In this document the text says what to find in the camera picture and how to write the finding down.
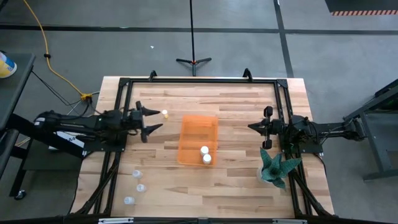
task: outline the gray floor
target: gray floor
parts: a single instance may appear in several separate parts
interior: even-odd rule
[[[30,0],[43,24],[120,27],[189,27],[186,0],[61,1]],[[277,28],[272,0],[193,0],[195,26],[215,28]],[[398,16],[332,17],[324,1],[280,0],[287,29],[398,29]],[[9,1],[0,22],[35,24],[22,1]],[[189,76],[175,58],[190,58],[189,33],[46,32],[54,69],[81,90],[99,90],[105,75]],[[195,34],[197,58],[213,61],[199,76],[238,77],[249,67],[255,77],[286,77],[278,34]],[[295,77],[304,78],[316,122],[335,122],[353,111],[384,85],[397,78],[397,36],[288,35]],[[78,95],[52,75],[42,57],[38,31],[0,30],[0,48],[32,52],[34,70],[70,101]],[[16,108],[33,119],[45,110],[70,108],[31,76]],[[329,139],[324,144],[328,183],[335,213],[341,217],[398,221],[398,178],[364,183],[376,171],[367,141]],[[14,201],[6,194],[18,166],[12,160],[0,182],[0,219],[66,214],[76,186],[75,172],[29,172],[29,195]]]

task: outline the orange plastic bin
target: orange plastic bin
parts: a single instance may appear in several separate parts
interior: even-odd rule
[[[182,118],[178,162],[185,165],[214,166],[217,162],[218,118],[214,116],[185,115]],[[210,164],[202,161],[200,148],[207,146]]]

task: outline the wooden table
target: wooden table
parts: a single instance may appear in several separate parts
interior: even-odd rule
[[[114,108],[119,78],[104,77],[98,111]],[[288,83],[294,113],[311,118],[303,79],[291,78]],[[168,110],[169,118],[161,114],[146,118],[147,125],[164,123],[149,136],[146,144],[141,143],[139,136],[128,138],[119,166],[112,216],[294,217],[290,190],[281,190],[256,179],[257,168],[261,165],[259,148],[264,137],[247,128],[248,124],[263,118],[262,111],[267,105],[276,108],[272,85],[135,83],[131,108],[137,100],[153,110]],[[185,114],[218,117],[218,158],[214,168],[183,166],[177,162],[178,139]],[[273,143],[269,150],[271,156],[280,152],[275,136]],[[103,156],[103,152],[95,152],[83,161],[72,211],[78,210],[97,187]],[[303,163],[308,187],[324,208],[333,213],[322,163],[312,154],[304,154]],[[132,177],[134,169],[142,171],[141,180]],[[146,185],[147,192],[137,192],[137,184]],[[301,190],[298,188],[297,192],[300,208],[305,212]],[[127,196],[134,197],[136,204],[125,205]]]

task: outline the paint can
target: paint can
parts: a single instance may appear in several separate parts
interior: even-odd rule
[[[7,78],[15,73],[17,64],[0,52],[0,78]]]

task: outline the artificial plant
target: artificial plant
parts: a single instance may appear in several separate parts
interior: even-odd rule
[[[262,159],[261,179],[272,182],[276,187],[285,189],[286,185],[282,178],[287,177],[287,174],[300,164],[301,158],[288,159],[282,162],[282,154],[277,154],[271,158],[268,152],[260,148]]]

